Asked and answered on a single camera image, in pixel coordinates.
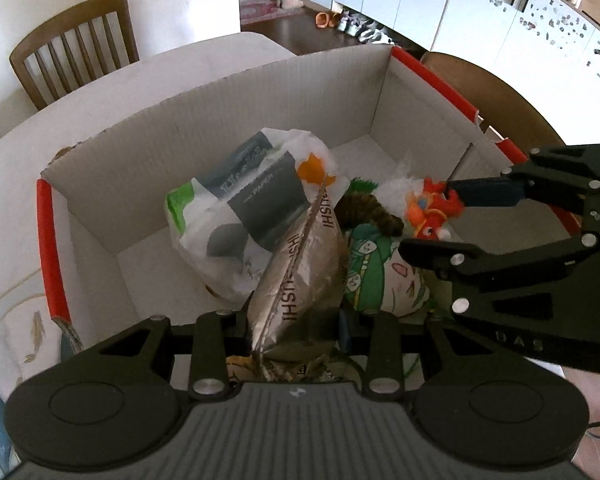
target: white tablecloth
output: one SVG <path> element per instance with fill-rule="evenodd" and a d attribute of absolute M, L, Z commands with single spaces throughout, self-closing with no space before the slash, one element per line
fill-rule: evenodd
<path fill-rule="evenodd" d="M 62 351 L 40 277 L 35 197 L 41 170 L 61 148 L 144 108 L 289 57 L 288 50 L 250 32 L 186 45 L 72 92 L 0 140 L 0 410 L 19 381 L 56 362 Z M 10 443 L 0 433 L 0 476 L 9 461 Z"/>

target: brown chair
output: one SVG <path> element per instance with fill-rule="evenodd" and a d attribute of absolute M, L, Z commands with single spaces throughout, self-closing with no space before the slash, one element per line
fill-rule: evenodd
<path fill-rule="evenodd" d="M 138 61 L 138 49 L 136 48 L 136 39 L 134 38 L 134 32 L 131 25 L 131 16 L 129 15 L 129 6 L 126 0 L 88 0 L 81 4 L 77 4 L 70 9 L 64 10 L 57 16 L 52 17 L 50 20 L 47 20 L 38 28 L 30 32 L 24 38 L 24 40 L 22 40 L 16 46 L 16 48 L 13 49 L 13 52 L 9 56 L 9 61 L 13 67 L 13 71 L 16 73 L 16 76 L 22 83 L 22 86 L 38 110 L 42 110 L 42 108 L 46 107 L 48 103 L 43 98 L 40 89 L 36 86 L 34 79 L 27 69 L 25 62 L 27 58 L 31 56 L 31 54 L 35 54 L 38 66 L 40 67 L 40 72 L 42 72 L 42 77 L 45 80 L 46 86 L 52 98 L 54 100 L 58 100 L 60 98 L 58 90 L 56 89 L 56 86 L 49 75 L 49 70 L 42 57 L 42 48 L 45 45 L 48 48 L 49 55 L 53 61 L 53 65 L 56 69 L 56 73 L 58 74 L 58 79 L 62 84 L 62 88 L 64 88 L 66 93 L 72 91 L 66 73 L 62 68 L 58 53 L 52 44 L 52 40 L 54 38 L 60 37 L 60 40 L 62 41 L 64 53 L 69 66 L 71 67 L 71 72 L 74 75 L 77 86 L 83 86 L 85 81 L 80 74 L 74 54 L 71 51 L 69 42 L 67 41 L 66 34 L 72 29 L 80 49 L 80 54 L 82 55 L 82 62 L 84 63 L 86 74 L 88 74 L 89 77 L 86 82 L 89 83 L 94 81 L 98 77 L 91 63 L 91 58 L 87 51 L 87 47 L 85 46 L 82 34 L 80 33 L 80 29 L 78 28 L 81 24 L 86 23 L 89 28 L 91 41 L 93 41 L 93 47 L 96 57 L 98 58 L 100 69 L 102 70 L 102 74 L 106 75 L 110 72 L 110 70 L 107 66 L 107 60 L 105 59 L 100 40 L 96 34 L 96 28 L 93 23 L 95 19 L 102 18 L 111 59 L 115 65 L 114 70 L 121 67 L 120 56 L 118 55 L 113 35 L 111 33 L 109 19 L 107 17 L 107 14 L 110 12 L 115 12 L 118 16 L 120 32 L 122 33 L 122 39 L 125 44 L 126 55 L 129 63 Z"/>
<path fill-rule="evenodd" d="M 564 142 L 529 102 L 491 72 L 459 57 L 427 52 L 422 63 L 478 108 L 485 132 L 492 126 L 524 153 Z"/>

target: green bristle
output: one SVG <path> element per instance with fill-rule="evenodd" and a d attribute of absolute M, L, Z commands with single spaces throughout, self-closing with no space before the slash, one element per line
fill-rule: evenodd
<path fill-rule="evenodd" d="M 371 194 L 378 187 L 377 182 L 373 182 L 372 180 L 362 180 L 361 178 L 353 178 L 351 183 L 349 184 L 349 189 L 347 189 L 346 194 L 351 193 L 364 193 Z"/>

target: green snack bag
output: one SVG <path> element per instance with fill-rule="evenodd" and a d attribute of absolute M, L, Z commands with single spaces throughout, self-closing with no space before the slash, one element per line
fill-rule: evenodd
<path fill-rule="evenodd" d="M 432 301 L 418 270 L 400 256 L 399 245 L 400 240 L 382 236 L 372 224 L 351 232 L 345 297 L 356 310 L 386 310 L 402 317 Z"/>

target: ribbed gray surface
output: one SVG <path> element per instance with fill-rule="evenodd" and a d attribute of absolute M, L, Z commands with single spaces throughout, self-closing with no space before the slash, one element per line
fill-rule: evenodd
<path fill-rule="evenodd" d="M 421 437 L 395 403 L 350 383 L 245 384 L 232 400 L 192 410 L 174 439 L 135 464 L 90 474 L 27 463 L 11 480 L 584 480 L 569 463 L 537 472 L 480 470 Z"/>

